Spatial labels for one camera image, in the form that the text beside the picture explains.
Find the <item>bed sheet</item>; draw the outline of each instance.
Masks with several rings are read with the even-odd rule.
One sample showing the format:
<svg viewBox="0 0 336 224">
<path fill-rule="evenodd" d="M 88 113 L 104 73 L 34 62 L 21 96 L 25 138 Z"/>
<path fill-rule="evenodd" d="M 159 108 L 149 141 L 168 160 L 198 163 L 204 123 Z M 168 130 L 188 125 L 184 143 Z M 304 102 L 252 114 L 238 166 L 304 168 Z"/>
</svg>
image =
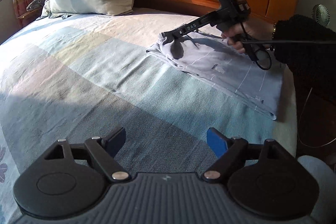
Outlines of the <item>bed sheet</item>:
<svg viewBox="0 0 336 224">
<path fill-rule="evenodd" d="M 136 172 L 202 172 L 215 160 L 206 130 L 296 148 L 293 77 L 285 71 L 278 121 L 148 55 L 162 31 L 195 17 L 150 9 L 35 21 L 0 46 L 0 223 L 20 215 L 19 176 L 59 138 L 81 143 L 116 126 L 116 160 Z M 203 32 L 219 35 L 206 26 Z"/>
</svg>

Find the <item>black sleeve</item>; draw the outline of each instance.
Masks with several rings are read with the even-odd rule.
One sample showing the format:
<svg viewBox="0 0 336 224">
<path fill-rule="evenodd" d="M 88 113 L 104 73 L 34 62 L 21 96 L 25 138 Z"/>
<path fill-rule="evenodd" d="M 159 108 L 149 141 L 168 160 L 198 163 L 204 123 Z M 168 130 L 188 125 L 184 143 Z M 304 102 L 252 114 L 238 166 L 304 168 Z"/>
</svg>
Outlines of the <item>black sleeve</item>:
<svg viewBox="0 0 336 224">
<path fill-rule="evenodd" d="M 336 33 L 309 17 L 294 15 L 279 21 L 274 33 L 275 58 L 309 87 L 334 101 L 336 90 Z M 335 44 L 276 43 L 276 40 L 335 41 Z"/>
</svg>

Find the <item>dark wooden floor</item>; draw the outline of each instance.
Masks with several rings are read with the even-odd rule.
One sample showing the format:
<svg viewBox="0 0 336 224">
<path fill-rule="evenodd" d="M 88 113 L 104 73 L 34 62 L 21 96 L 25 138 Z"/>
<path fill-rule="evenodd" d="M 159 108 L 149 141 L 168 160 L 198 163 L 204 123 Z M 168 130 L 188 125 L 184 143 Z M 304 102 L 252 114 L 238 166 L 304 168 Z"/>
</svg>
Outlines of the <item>dark wooden floor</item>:
<svg viewBox="0 0 336 224">
<path fill-rule="evenodd" d="M 299 122 L 310 89 L 301 85 L 296 79 L 294 79 L 294 84 Z M 301 141 L 311 147 L 321 146 L 334 140 L 336 138 L 336 105 L 315 95 L 313 91 L 304 109 L 298 133 Z M 325 161 L 328 155 L 336 154 L 336 141 L 319 148 L 308 146 L 303 145 L 298 139 L 297 157 L 310 155 Z"/>
</svg>

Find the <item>white cable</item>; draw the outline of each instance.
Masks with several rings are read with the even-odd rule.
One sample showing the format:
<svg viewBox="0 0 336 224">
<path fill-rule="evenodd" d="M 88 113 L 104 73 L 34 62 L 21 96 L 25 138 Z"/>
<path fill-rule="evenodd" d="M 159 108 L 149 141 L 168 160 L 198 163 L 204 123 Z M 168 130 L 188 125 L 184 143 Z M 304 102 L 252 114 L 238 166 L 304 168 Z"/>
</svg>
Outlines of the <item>white cable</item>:
<svg viewBox="0 0 336 224">
<path fill-rule="evenodd" d="M 299 134 L 300 122 L 301 122 L 302 114 L 303 114 L 303 111 L 305 110 L 305 107 L 306 107 L 308 98 L 309 98 L 309 96 L 310 96 L 312 90 L 313 90 L 313 88 L 310 89 L 309 94 L 308 94 L 308 96 L 307 96 L 307 99 L 306 99 L 306 101 L 305 101 L 305 103 L 304 103 L 304 105 L 303 105 L 303 108 L 302 108 L 302 111 L 301 111 L 301 114 L 300 114 L 299 123 L 298 123 L 298 125 L 297 125 L 297 137 L 298 137 L 300 143 L 303 144 L 303 145 L 306 146 L 306 147 L 309 147 L 309 148 L 321 148 L 321 147 L 323 147 L 323 146 L 326 146 L 326 145 L 331 144 L 332 142 L 336 141 L 336 138 L 334 138 L 334 139 L 333 139 L 332 141 L 330 141 L 329 143 L 325 143 L 325 144 L 320 145 L 320 146 L 310 146 L 310 145 L 307 145 L 307 144 L 305 144 L 305 143 L 302 142 L 302 140 L 300 139 L 300 134 Z"/>
</svg>

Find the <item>round joint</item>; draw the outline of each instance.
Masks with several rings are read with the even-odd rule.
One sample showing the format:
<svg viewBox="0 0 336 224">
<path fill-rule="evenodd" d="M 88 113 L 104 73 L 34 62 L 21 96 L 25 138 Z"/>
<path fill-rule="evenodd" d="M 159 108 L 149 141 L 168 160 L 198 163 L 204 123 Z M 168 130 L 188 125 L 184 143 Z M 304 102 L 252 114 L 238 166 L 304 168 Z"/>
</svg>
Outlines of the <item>round joint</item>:
<svg viewBox="0 0 336 224">
<path fill-rule="evenodd" d="M 207 171 L 204 173 L 206 179 L 219 179 L 221 174 L 217 171 Z"/>
<path fill-rule="evenodd" d="M 128 179 L 129 174 L 123 171 L 114 172 L 112 178 L 115 180 L 125 180 Z"/>
</svg>

